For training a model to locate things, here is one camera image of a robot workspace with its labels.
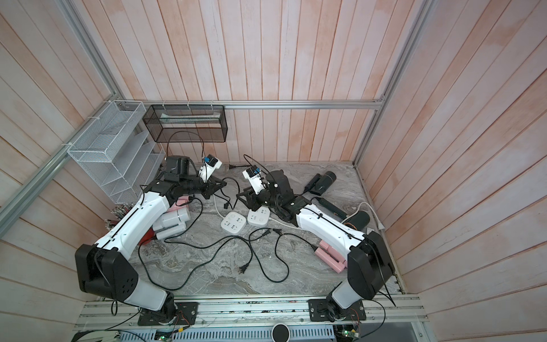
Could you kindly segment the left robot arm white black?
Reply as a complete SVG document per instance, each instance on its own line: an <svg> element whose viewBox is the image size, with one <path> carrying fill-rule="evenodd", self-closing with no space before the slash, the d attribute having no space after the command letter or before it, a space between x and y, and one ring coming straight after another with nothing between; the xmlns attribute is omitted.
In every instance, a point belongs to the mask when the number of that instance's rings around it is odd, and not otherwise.
<svg viewBox="0 0 547 342"><path fill-rule="evenodd" d="M129 259L153 223L179 198L200 194L206 200L226 183L213 174L222 162L212 155L203 158L192 175L187 157L170 156L165 169L142 191L140 199L124 218L92 245L75 252L78 284L82 292L136 306L171 321L176 314L174 295L139 278Z"/></svg>

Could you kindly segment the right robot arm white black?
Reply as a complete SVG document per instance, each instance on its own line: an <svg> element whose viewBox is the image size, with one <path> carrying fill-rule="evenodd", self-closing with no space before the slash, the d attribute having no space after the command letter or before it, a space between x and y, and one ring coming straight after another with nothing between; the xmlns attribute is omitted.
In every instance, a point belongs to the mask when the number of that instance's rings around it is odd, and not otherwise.
<svg viewBox="0 0 547 342"><path fill-rule="evenodd" d="M312 201L293 192L282 170L263 177L254 165L242 175L250 186L237 196L248 209L269 208L284 222L316 235L346 260L347 279L326 297L326 308L332 314L341 314L363 299L374 299L393 276L395 268L380 234L353 229L324 214Z"/></svg>

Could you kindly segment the far white power strip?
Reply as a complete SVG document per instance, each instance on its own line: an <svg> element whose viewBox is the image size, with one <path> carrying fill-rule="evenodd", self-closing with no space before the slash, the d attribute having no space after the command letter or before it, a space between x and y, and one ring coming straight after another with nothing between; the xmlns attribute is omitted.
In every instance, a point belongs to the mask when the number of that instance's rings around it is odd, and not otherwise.
<svg viewBox="0 0 547 342"><path fill-rule="evenodd" d="M271 211L268 207L261 206L257 210L250 210L247 215L247 223L253 227L266 227L269 223Z"/></svg>

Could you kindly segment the white power strip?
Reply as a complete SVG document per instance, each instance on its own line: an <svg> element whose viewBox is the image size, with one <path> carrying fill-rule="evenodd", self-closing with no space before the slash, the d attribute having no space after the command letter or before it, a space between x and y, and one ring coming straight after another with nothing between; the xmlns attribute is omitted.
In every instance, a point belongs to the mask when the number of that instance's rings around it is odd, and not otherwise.
<svg viewBox="0 0 547 342"><path fill-rule="evenodd" d="M220 227L231 235L238 235L246 226L246 218L238 212L229 212L221 222Z"/></svg>
<svg viewBox="0 0 547 342"><path fill-rule="evenodd" d="M257 210L250 210L247 215L247 223L253 227L266 227L269 223L271 211L268 207L261 206Z"/></svg>

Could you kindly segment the near white power strip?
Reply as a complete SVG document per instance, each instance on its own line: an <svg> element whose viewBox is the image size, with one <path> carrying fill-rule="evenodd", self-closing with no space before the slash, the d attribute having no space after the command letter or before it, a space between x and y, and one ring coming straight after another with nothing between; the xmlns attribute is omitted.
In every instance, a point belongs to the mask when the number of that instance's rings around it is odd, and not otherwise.
<svg viewBox="0 0 547 342"><path fill-rule="evenodd" d="M231 235L238 235L246 226L246 218L238 212L229 212L221 222L220 227Z"/></svg>

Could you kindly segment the pink hair dryer left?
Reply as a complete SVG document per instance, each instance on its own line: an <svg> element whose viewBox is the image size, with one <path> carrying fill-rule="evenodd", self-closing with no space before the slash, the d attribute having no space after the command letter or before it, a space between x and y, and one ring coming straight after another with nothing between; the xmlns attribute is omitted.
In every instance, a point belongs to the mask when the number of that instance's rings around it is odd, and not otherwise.
<svg viewBox="0 0 547 342"><path fill-rule="evenodd" d="M168 209L168 212L177 211L189 204L189 196L182 196L178 198L175 203Z"/></svg>

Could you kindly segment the dark green folded hair dryer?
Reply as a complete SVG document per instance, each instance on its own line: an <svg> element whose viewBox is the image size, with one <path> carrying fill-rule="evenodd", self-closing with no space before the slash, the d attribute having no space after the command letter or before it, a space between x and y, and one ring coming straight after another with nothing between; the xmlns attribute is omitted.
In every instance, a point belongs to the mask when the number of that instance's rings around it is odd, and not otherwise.
<svg viewBox="0 0 547 342"><path fill-rule="evenodd" d="M322 196L327 189L336 182L337 176L334 172L326 171L323 175L316 174L312 180L304 187L303 193Z"/></svg>

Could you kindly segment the pink folded hair dryer right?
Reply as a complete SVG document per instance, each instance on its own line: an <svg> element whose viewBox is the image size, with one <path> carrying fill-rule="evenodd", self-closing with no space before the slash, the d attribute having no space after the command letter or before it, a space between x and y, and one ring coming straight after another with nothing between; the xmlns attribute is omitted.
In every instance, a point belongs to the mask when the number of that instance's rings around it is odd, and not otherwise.
<svg viewBox="0 0 547 342"><path fill-rule="evenodd" d="M320 241L319 247L315 250L315 255L338 274L347 268L345 257L324 240Z"/></svg>

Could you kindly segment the red cup of pencils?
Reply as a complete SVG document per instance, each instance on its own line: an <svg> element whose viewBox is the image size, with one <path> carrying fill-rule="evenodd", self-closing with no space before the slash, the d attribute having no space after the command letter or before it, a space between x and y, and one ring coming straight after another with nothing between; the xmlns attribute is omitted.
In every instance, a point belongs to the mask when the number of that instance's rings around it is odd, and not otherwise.
<svg viewBox="0 0 547 342"><path fill-rule="evenodd" d="M105 242L102 242L101 246L119 245L124 248L128 248L129 245L136 246L157 218L158 213L153 205L135 205L105 236Z"/></svg>

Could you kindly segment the dark green hair dryer copper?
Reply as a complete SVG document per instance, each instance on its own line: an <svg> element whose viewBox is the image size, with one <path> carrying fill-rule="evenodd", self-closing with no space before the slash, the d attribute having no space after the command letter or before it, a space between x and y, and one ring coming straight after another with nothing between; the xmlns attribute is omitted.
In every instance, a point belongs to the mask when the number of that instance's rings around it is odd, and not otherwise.
<svg viewBox="0 0 547 342"><path fill-rule="evenodd" d="M360 209L360 206L364 205L364 202L360 203L353 214L348 214L327 199L317 198L317 201L322 207L342 219L341 223L349 228L365 232L367 226L370 224L370 215L366 211Z"/></svg>

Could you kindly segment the black round sensor puck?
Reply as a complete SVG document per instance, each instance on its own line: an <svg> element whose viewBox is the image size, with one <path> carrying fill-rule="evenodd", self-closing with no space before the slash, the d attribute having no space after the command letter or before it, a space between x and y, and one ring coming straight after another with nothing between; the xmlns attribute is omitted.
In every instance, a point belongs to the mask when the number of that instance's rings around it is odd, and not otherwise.
<svg viewBox="0 0 547 342"><path fill-rule="evenodd" d="M277 323L271 332L273 342L289 342L291 338L291 332L283 323Z"/></svg>

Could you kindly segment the black mesh wall basket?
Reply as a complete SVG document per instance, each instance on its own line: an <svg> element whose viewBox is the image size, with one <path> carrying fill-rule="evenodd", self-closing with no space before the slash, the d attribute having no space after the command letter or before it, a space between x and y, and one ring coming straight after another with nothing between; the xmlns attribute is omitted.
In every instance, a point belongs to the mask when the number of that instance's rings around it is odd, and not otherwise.
<svg viewBox="0 0 547 342"><path fill-rule="evenodd" d="M228 132L221 105L151 105L143 122L157 143L223 143Z"/></svg>

